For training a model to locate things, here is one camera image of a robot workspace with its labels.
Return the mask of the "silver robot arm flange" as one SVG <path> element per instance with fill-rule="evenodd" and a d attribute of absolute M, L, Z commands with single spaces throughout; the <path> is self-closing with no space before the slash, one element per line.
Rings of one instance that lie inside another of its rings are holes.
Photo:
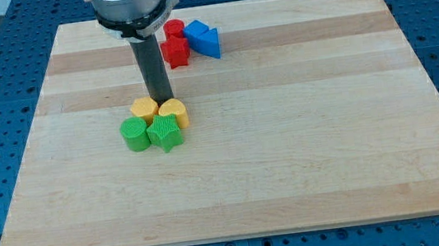
<path fill-rule="evenodd" d="M 104 32 L 116 39 L 143 42 L 170 17 L 179 0 L 83 0 L 90 3 Z"/>

